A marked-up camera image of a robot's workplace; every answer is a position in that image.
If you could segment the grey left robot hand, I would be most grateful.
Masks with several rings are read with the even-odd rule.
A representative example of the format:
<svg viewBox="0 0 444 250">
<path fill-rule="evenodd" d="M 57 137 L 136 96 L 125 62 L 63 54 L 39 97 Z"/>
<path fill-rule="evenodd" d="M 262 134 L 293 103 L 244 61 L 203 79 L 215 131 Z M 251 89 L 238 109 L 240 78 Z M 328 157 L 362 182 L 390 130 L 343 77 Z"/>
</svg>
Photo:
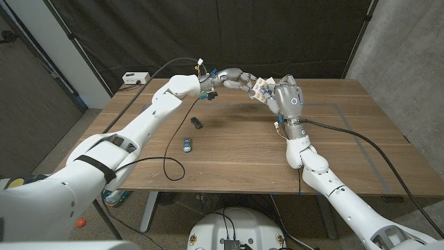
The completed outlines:
<svg viewBox="0 0 444 250">
<path fill-rule="evenodd" d="M 253 82 L 256 80 L 257 77 L 251 73 L 243 72 L 239 68 L 228 68 L 200 77 L 199 83 L 201 92 L 213 92 L 217 87 L 225 87 L 243 90 L 253 96 L 255 94 Z"/>
</svg>

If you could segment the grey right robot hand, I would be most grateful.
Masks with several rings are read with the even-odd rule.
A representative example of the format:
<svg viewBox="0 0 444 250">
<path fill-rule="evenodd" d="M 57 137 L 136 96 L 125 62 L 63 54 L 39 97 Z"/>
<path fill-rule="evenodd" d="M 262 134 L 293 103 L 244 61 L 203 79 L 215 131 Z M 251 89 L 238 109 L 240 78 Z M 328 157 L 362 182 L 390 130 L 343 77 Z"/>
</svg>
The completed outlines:
<svg viewBox="0 0 444 250">
<path fill-rule="evenodd" d="M 302 115 L 303 93 L 295 78 L 287 74 L 278 83 L 265 83 L 259 90 L 271 112 L 293 119 Z"/>
</svg>

